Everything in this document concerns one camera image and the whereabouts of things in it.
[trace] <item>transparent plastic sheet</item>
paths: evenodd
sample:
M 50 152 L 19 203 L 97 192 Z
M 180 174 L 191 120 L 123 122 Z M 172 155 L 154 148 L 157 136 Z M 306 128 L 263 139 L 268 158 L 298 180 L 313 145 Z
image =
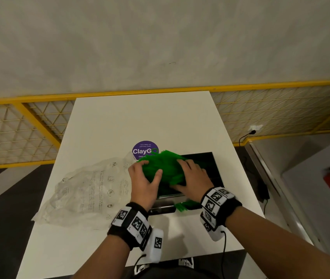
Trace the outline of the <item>transparent plastic sheet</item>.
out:
M 128 168 L 135 162 L 110 158 L 68 173 L 55 186 L 55 193 L 32 218 L 37 223 L 107 229 L 131 197 Z

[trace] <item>white table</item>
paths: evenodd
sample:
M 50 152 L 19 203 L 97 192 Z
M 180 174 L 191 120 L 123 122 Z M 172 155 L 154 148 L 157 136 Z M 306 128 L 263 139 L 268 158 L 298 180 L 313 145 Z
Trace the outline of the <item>white table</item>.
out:
M 124 157 L 140 141 L 178 154 L 213 152 L 224 186 L 243 205 L 263 216 L 226 128 L 208 91 L 79 98 L 52 170 L 42 204 L 66 173 L 111 157 Z M 161 260 L 220 253 L 200 223 L 200 210 L 150 216 L 164 230 Z M 88 231 L 35 224 L 17 275 L 40 279 L 74 274 L 106 237 Z M 227 231 L 226 251 L 242 249 Z M 127 266 L 141 251 L 135 248 Z

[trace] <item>wrist strap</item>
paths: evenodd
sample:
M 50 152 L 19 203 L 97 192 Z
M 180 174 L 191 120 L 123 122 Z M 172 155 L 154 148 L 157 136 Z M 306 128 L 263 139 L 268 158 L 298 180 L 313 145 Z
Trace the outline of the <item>wrist strap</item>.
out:
M 128 244 L 130 250 L 135 247 L 144 250 L 152 231 L 147 219 L 148 213 L 145 209 L 130 202 L 113 219 L 107 235 L 119 236 Z
M 235 195 L 223 187 L 210 188 L 201 199 L 203 212 L 201 218 L 209 223 L 215 231 L 219 225 L 225 226 L 230 216 L 238 206 L 242 206 Z

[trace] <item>forearm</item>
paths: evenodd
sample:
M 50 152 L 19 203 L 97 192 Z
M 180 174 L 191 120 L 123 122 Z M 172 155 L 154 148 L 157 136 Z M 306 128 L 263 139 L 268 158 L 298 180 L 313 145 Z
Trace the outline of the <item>forearm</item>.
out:
M 270 279 L 330 278 L 329 255 L 244 207 L 226 227 Z
M 130 248 L 124 240 L 108 235 L 73 279 L 119 279 L 129 253 Z

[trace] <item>wall socket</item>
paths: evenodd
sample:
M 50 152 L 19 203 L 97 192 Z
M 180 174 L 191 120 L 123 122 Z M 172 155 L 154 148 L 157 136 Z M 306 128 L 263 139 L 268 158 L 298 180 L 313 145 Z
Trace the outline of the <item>wall socket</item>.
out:
M 261 130 L 262 127 L 263 125 L 251 125 L 249 131 L 255 130 L 258 132 L 259 130 Z

